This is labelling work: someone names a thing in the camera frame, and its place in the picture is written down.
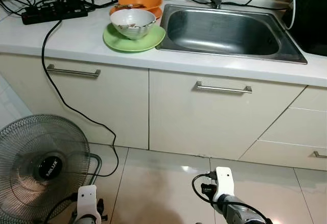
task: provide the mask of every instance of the white cable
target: white cable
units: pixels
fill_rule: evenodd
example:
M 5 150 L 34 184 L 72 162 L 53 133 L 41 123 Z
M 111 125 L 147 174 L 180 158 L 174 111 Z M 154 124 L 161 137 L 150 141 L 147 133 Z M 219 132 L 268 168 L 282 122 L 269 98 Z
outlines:
M 290 30 L 293 27 L 294 20 L 295 20 L 295 9 L 296 9 L 296 0 L 293 0 L 293 14 L 292 14 L 292 21 L 289 27 L 286 27 L 287 30 Z

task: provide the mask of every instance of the green plate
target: green plate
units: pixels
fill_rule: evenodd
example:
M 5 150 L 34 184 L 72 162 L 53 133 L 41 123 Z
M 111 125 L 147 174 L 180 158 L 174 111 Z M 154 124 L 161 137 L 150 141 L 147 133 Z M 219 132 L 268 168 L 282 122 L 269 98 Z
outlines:
M 103 33 L 104 42 L 112 49 L 122 52 L 143 52 L 160 44 L 165 37 L 165 30 L 154 25 L 150 32 L 141 39 L 131 40 L 119 33 L 109 24 Z

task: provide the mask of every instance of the fan logo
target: fan logo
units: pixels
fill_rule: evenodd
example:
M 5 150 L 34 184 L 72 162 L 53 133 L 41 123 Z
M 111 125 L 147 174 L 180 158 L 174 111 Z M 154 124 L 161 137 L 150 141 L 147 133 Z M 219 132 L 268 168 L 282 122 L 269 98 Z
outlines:
M 52 164 L 51 168 L 49 169 L 48 173 L 46 174 L 47 177 L 50 177 L 51 173 L 52 173 L 53 170 L 56 168 L 57 163 L 58 163 L 57 160 L 54 160 L 54 161 L 53 161 L 53 164 Z

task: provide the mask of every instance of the black power strip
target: black power strip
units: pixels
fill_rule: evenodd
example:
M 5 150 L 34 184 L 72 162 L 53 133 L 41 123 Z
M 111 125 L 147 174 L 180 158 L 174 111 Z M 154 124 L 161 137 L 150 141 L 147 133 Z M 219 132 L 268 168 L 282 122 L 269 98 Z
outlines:
M 88 11 L 80 3 L 67 3 L 58 0 L 44 2 L 39 6 L 25 8 L 21 14 L 22 22 L 25 25 L 47 21 L 58 21 L 70 18 L 84 17 Z

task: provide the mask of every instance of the white bowl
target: white bowl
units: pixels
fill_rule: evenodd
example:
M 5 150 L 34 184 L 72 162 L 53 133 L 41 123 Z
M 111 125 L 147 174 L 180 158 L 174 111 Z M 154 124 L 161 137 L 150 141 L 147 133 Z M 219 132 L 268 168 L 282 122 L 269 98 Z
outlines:
M 147 35 L 156 21 L 153 13 L 141 9 L 123 9 L 112 13 L 110 20 L 118 32 L 129 39 Z

